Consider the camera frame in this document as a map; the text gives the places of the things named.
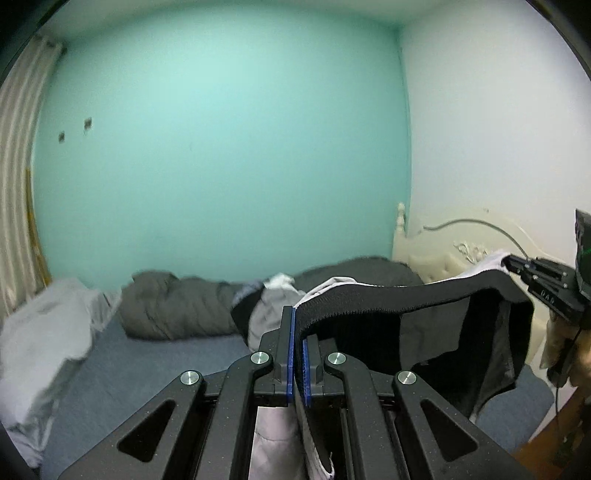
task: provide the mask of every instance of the ceiling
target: ceiling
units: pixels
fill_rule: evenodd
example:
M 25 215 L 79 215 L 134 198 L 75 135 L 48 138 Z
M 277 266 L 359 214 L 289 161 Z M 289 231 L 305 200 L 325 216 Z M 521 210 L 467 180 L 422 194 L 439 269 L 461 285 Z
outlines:
M 276 3 L 353 12 L 380 22 L 402 25 L 447 1 L 449 0 L 280 0 Z M 55 40 L 69 41 L 160 8 L 211 3 L 210 0 L 69 0 L 41 27 L 40 33 Z

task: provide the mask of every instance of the white wall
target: white wall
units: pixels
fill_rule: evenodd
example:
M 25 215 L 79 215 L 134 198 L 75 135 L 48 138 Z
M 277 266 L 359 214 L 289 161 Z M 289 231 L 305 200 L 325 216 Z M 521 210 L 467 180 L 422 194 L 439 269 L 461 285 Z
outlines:
M 591 210 L 591 81 L 525 0 L 455 2 L 401 33 L 412 139 L 411 229 L 458 207 L 518 221 L 574 261 Z

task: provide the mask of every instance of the bed post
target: bed post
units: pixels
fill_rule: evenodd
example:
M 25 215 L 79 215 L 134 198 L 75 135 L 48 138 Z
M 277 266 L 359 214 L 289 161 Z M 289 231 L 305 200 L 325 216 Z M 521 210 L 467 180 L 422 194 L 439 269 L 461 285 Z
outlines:
M 406 221 L 405 217 L 406 207 L 403 202 L 398 204 L 398 213 L 396 216 L 396 227 L 394 229 L 394 238 L 392 239 L 392 257 L 390 260 L 397 259 L 396 250 L 397 247 L 400 250 L 400 243 L 404 241 L 406 237 L 406 232 L 404 231 L 404 224 Z

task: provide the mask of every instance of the gray blanket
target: gray blanket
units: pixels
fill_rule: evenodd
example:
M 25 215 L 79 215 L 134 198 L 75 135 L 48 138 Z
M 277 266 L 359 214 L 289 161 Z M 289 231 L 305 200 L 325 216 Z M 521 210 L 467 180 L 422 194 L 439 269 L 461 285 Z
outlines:
M 177 278 L 162 271 L 145 271 L 133 279 L 119 307 L 129 337 L 180 340 L 237 332 L 230 311 L 242 284 Z

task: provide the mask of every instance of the white headboard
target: white headboard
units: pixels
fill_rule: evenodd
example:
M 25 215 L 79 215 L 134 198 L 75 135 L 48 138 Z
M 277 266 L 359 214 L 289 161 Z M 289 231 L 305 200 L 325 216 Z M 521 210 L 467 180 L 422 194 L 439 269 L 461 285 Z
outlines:
M 398 205 L 392 247 L 392 260 L 406 263 L 425 283 L 454 277 L 495 250 L 507 250 L 520 257 L 546 257 L 557 261 L 538 247 L 514 221 L 488 209 L 452 212 L 445 218 L 428 218 L 414 235 L 407 235 L 405 207 Z M 527 291 L 519 277 L 515 282 Z M 548 308 L 537 299 L 532 321 L 527 362 L 545 338 Z

